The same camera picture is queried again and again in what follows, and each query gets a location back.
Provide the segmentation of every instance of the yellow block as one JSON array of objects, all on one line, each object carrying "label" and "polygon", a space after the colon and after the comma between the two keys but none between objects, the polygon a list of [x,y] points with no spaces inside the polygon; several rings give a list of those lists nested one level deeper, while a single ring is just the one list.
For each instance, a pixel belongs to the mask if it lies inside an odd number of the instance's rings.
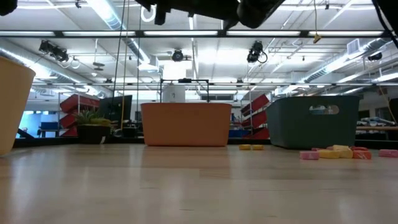
[{"label": "yellow block", "polygon": [[348,146],[334,145],[333,150],[338,151],[338,150],[351,150],[351,149]]},{"label": "yellow block", "polygon": [[263,145],[253,145],[253,150],[264,150],[264,146]]},{"label": "yellow block", "polygon": [[319,157],[324,158],[324,159],[338,159],[340,158],[340,153],[338,151],[332,151],[332,150],[319,150]]},{"label": "yellow block", "polygon": [[251,145],[239,145],[239,150],[251,150]]},{"label": "yellow block", "polygon": [[339,157],[340,158],[344,158],[344,159],[352,159],[354,156],[354,152],[352,150],[336,150],[336,152],[339,153]]}]

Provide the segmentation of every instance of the tan bin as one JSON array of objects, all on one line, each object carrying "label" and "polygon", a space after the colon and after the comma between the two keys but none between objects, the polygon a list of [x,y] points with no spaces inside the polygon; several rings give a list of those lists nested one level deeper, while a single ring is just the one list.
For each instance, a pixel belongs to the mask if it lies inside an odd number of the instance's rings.
[{"label": "tan bin", "polygon": [[226,103],[143,103],[148,146],[225,146],[232,106]]},{"label": "tan bin", "polygon": [[35,72],[0,57],[0,155],[11,151]]}]

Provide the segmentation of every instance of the red shelf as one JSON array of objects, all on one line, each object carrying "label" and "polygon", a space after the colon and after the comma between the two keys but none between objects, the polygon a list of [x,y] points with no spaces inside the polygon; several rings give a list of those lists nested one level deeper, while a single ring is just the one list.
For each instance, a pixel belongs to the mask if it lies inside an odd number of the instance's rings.
[{"label": "red shelf", "polygon": [[[62,112],[71,113],[73,110],[78,108],[78,95],[74,94],[60,103]],[[88,110],[98,108],[100,106],[99,100],[94,100],[85,96],[80,96],[80,110]]]},{"label": "red shelf", "polygon": [[251,124],[251,119],[253,119],[253,126],[252,128],[258,128],[260,125],[264,124],[267,122],[267,114],[265,111],[261,111],[260,113],[257,113],[253,115],[252,118],[248,118],[242,122],[242,127],[250,127]]},{"label": "red shelf", "polygon": [[76,137],[77,136],[77,128],[76,126],[72,127],[68,131],[62,134],[62,137]]},{"label": "red shelf", "polygon": [[70,128],[75,125],[75,117],[73,114],[67,114],[60,120],[63,128]]},{"label": "red shelf", "polygon": [[[255,112],[269,103],[268,98],[263,94],[251,102],[251,110]],[[250,115],[250,103],[241,109],[243,116]]]},{"label": "red shelf", "polygon": [[248,134],[244,138],[248,139],[269,139],[269,131],[267,128],[257,128],[253,130],[253,135]]}]

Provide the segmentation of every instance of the wooden floor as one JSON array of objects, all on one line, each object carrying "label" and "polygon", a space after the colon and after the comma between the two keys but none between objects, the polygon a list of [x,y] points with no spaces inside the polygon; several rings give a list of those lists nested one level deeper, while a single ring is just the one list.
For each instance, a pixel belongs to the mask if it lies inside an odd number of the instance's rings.
[{"label": "wooden floor", "polygon": [[0,157],[0,223],[397,222],[398,159],[133,144]]}]

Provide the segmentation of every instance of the red rack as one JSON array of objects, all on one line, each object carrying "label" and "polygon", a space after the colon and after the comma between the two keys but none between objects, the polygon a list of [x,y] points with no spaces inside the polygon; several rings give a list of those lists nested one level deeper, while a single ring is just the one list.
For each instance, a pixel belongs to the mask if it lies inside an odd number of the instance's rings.
[{"label": "red rack", "polygon": [[268,139],[269,131],[263,124],[267,123],[267,113],[265,110],[260,111],[261,108],[269,103],[266,95],[262,94],[244,108],[241,109],[242,116],[250,116],[242,122],[243,129],[251,130],[251,134],[245,136],[248,139]]},{"label": "red rack", "polygon": [[80,111],[96,110],[100,106],[99,100],[91,99],[85,96],[80,96],[79,99],[79,95],[77,94],[68,97],[66,100],[60,103],[61,110],[64,113],[67,113],[67,115],[60,120],[60,124],[63,128],[69,129],[62,136],[77,136],[74,114],[78,112],[79,103]]},{"label": "red rack", "polygon": [[252,128],[258,128],[260,125],[267,122],[267,113],[265,111],[261,111],[252,116],[252,118],[248,118],[242,122],[242,127],[247,128],[252,125]]},{"label": "red rack", "polygon": [[[259,97],[257,97],[255,100],[251,102],[251,112],[255,112],[259,109],[261,109],[263,106],[269,103],[268,98],[263,94]],[[242,115],[243,116],[249,116],[251,114],[250,112],[250,103],[246,105],[244,108],[241,109]]]},{"label": "red rack", "polygon": [[[62,112],[71,113],[73,110],[76,110],[79,105],[79,96],[77,94],[73,94],[68,97],[62,103],[60,103],[60,107]],[[92,110],[93,108],[98,108],[100,106],[99,100],[94,100],[89,97],[80,96],[80,110]]]},{"label": "red rack", "polygon": [[248,139],[269,139],[269,131],[267,128],[257,128],[253,130],[253,135],[248,134],[244,138]]}]

